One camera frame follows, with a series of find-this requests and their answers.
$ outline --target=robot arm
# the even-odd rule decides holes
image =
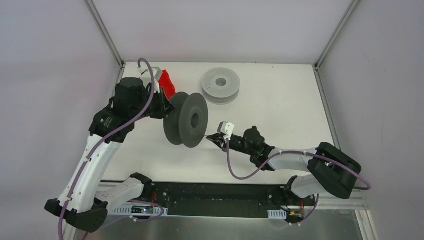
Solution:
[[[85,152],[72,179],[58,198],[50,199],[45,204],[44,208],[48,212],[59,217],[65,203],[68,202],[63,219],[77,229],[93,233],[102,226],[108,211],[113,211],[129,200],[149,192],[152,181],[148,177],[135,173],[123,183],[96,194],[96,189],[109,162],[124,142],[127,134],[134,129],[134,123],[112,135],[95,148],[95,145],[103,137],[136,117],[147,104],[149,94],[151,94],[149,89],[144,87],[143,81],[139,78],[126,77],[116,85],[115,96],[93,118]],[[141,118],[163,119],[174,110],[175,107],[168,101],[165,93],[159,90],[154,92],[151,104]],[[87,159],[87,154],[94,148],[95,152],[91,155],[92,157]],[[76,178],[78,181],[73,189],[72,197],[68,198]]]
[[[229,149],[249,155],[250,162],[258,168],[274,156],[261,168],[263,171],[297,170],[310,173],[306,176],[293,176],[285,186],[285,191],[291,191],[299,198],[330,193],[337,198],[348,199],[357,180],[345,169],[327,164],[313,155],[330,158],[357,174],[362,170],[359,163],[326,142],[316,148],[287,150],[266,144],[256,126],[247,129],[243,136],[233,135],[233,129],[232,123],[221,122],[218,133],[206,136],[206,139],[224,152],[227,151],[228,140]]]

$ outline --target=white platform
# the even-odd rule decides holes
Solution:
[[[333,142],[311,65],[169,62],[152,66],[167,70],[176,91],[188,94],[201,93],[200,79],[210,69],[229,68],[239,75],[240,93],[234,102],[208,102],[207,135],[227,121],[235,124],[236,135],[257,126],[267,144],[285,149]],[[139,75],[136,62],[126,64],[124,78]],[[256,169],[248,155],[230,153],[236,175],[244,177]],[[229,173],[225,153],[213,143],[204,140],[196,148],[172,145],[165,137],[163,121],[150,118],[135,124],[103,180],[125,180],[135,172],[153,181],[240,184],[285,184],[293,175],[304,175],[291,170],[260,171],[248,180],[236,180]]]

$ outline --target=gray wall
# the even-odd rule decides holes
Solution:
[[[422,239],[424,1],[365,0],[320,70],[382,240]]]
[[[118,65],[82,0],[0,4],[0,239],[57,239],[71,179]]]
[[[94,0],[122,59],[315,63],[351,0]]]

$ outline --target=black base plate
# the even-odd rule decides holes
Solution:
[[[273,201],[284,206],[286,199],[276,192],[284,185],[214,184],[153,182],[152,194],[155,203],[168,208],[171,216],[224,217],[224,218],[268,218],[268,210],[280,210]],[[301,198],[290,195],[288,205],[300,206]],[[151,198],[139,198],[151,201]],[[305,206],[314,206],[315,198],[304,198]]]

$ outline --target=gray spool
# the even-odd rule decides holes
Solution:
[[[163,119],[163,130],[173,145],[194,148],[204,139],[208,127],[208,104],[200,93],[177,92],[169,101],[175,110]]]
[[[205,73],[201,79],[204,98],[216,105],[226,105],[239,95],[240,78],[233,70],[217,67]]]

